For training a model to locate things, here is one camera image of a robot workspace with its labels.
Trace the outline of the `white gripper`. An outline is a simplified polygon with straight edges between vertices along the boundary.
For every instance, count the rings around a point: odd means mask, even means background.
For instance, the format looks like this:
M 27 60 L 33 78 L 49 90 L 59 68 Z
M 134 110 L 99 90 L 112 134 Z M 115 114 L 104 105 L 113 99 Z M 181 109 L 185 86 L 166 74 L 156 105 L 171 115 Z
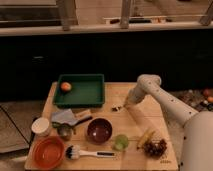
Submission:
M 140 87 L 136 86 L 131 89 L 126 97 L 125 105 L 131 106 L 140 103 L 146 96 L 146 92 Z

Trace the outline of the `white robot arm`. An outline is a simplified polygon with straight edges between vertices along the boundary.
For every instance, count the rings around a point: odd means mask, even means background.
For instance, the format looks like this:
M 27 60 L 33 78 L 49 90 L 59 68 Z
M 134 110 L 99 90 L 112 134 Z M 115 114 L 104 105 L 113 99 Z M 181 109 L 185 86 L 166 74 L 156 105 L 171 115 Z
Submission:
M 213 112 L 195 110 L 160 85 L 158 75 L 140 75 L 125 105 L 138 104 L 150 94 L 184 128 L 180 171 L 213 171 Z

